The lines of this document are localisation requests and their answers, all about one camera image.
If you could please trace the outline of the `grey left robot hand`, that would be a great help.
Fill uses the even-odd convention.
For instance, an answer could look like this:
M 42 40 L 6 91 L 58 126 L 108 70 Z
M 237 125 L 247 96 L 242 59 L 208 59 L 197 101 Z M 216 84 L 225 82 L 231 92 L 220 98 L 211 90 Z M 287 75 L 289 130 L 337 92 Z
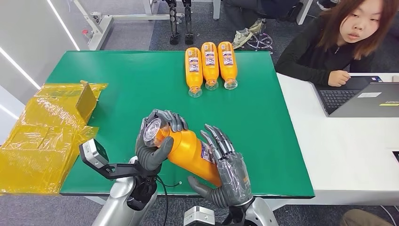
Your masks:
M 174 139 L 172 137 L 166 137 L 163 139 L 159 148 L 145 145 L 145 128 L 148 123 L 155 118 L 161 118 L 171 127 L 173 132 L 188 129 L 186 120 L 178 113 L 173 113 L 170 110 L 154 109 L 147 117 L 142 119 L 140 131 L 136 138 L 135 154 L 138 157 L 138 162 L 148 171 L 156 170 L 162 162 L 167 159 L 174 144 Z

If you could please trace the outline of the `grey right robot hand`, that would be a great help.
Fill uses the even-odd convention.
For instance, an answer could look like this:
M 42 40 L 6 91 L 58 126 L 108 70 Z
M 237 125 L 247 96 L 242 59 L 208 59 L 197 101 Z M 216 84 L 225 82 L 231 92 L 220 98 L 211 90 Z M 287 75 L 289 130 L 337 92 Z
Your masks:
M 221 185 L 211 188 L 189 176 L 189 186 L 201 197 L 222 209 L 246 204 L 253 195 L 242 154 L 235 150 L 231 140 L 218 127 L 209 124 L 204 127 L 206 131 L 201 130 L 200 133 L 214 154 Z

